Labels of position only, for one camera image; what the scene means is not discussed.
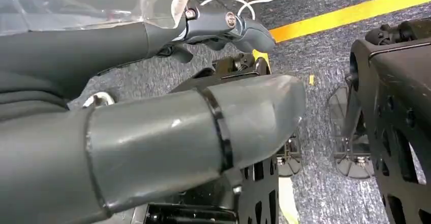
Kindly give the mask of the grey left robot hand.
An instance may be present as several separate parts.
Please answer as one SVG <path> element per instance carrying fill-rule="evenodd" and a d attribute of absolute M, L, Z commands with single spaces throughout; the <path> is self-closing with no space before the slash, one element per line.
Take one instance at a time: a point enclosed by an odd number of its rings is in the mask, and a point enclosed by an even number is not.
<path fill-rule="evenodd" d="M 305 111 L 296 77 L 220 60 L 168 94 L 71 111 L 88 81 L 182 43 L 269 52 L 255 20 L 211 7 L 177 27 L 1 37 L 1 223 L 278 223 L 277 152 Z"/>

